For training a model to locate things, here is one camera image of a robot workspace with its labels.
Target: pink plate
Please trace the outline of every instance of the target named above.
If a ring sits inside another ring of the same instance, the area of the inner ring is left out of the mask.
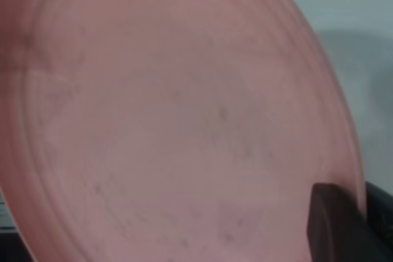
[[[290,0],[0,0],[0,183],[40,262],[304,262],[311,186],[365,209]]]

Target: stain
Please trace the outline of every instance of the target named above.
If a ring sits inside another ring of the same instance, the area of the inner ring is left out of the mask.
[[[149,218],[146,217],[143,213],[135,213],[135,217],[138,221],[142,222],[142,223],[148,223],[149,222]]]
[[[167,236],[160,236],[157,239],[157,244],[158,245],[162,245],[162,244],[166,244],[166,243],[168,243],[168,237]]]
[[[162,213],[161,215],[172,227],[177,227],[177,219],[175,216],[168,213]]]
[[[245,249],[256,237],[260,210],[222,202],[218,208],[217,235],[224,246]]]
[[[200,218],[202,218],[202,213],[200,212],[200,211],[198,211],[198,210],[196,210],[195,208],[190,208],[189,209],[189,213],[190,213],[190,216],[193,218],[193,219],[200,219]]]
[[[96,195],[101,195],[103,193],[103,188],[99,183],[94,186],[94,192]]]
[[[228,109],[226,107],[221,107],[219,109],[219,117],[220,117],[220,121],[222,123],[225,123],[228,121],[229,113],[228,113]]]
[[[183,249],[188,250],[190,248],[190,243],[187,239],[180,239],[180,245]]]
[[[222,237],[224,244],[231,244],[235,240],[235,237],[230,233],[224,233]]]

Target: dark spot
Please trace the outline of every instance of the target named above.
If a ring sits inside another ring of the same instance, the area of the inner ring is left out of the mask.
[[[181,95],[182,95],[182,91],[181,91],[180,89],[176,89],[176,90],[174,91],[174,96],[175,96],[176,98],[180,97]]]
[[[244,219],[243,218],[239,218],[238,221],[237,221],[237,224],[238,224],[239,227],[244,226],[244,224],[245,224]]]
[[[180,244],[185,249],[189,249],[190,248],[190,244],[189,244],[187,239],[181,239],[180,240]]]
[[[226,244],[231,244],[235,239],[235,237],[230,233],[225,233],[222,237]]]
[[[194,209],[194,208],[190,208],[189,212],[190,212],[191,217],[194,219],[200,219],[202,217],[201,212]]]
[[[219,109],[219,117],[220,117],[221,122],[223,122],[223,123],[228,121],[228,110],[226,107],[221,107]]]
[[[103,193],[103,188],[101,187],[100,184],[96,184],[96,185],[94,186],[94,192],[95,192],[97,195],[101,195],[101,194]]]
[[[168,242],[168,237],[167,236],[160,236],[157,239],[157,244],[158,245],[166,244],[167,242]]]
[[[252,151],[250,149],[250,146],[244,144],[240,157],[242,160],[249,160],[252,157]]]
[[[162,213],[162,217],[172,226],[172,227],[177,227],[177,220],[176,217],[168,214],[168,213]]]
[[[138,221],[142,222],[142,223],[148,223],[149,222],[149,218],[147,218],[145,215],[143,215],[142,213],[136,213],[135,214],[136,219],[138,219]]]

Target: black object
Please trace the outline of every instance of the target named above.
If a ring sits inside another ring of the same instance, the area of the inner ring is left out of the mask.
[[[389,203],[387,198],[382,200],[389,195],[377,193],[374,186],[369,188],[370,206],[376,206],[370,209],[372,224],[387,239],[389,233],[382,229],[387,224],[382,216],[387,215],[378,214],[386,209],[379,202]],[[350,194],[334,184],[313,186],[307,234],[313,262],[393,262],[386,240],[369,227]]]
[[[393,252],[393,197],[367,184],[368,225]]]
[[[0,262],[33,262],[17,233],[0,234]]]

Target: plate surface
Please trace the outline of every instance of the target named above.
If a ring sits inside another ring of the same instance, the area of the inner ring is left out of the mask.
[[[309,261],[364,211],[352,121],[290,0],[0,0],[0,183],[40,262]]]

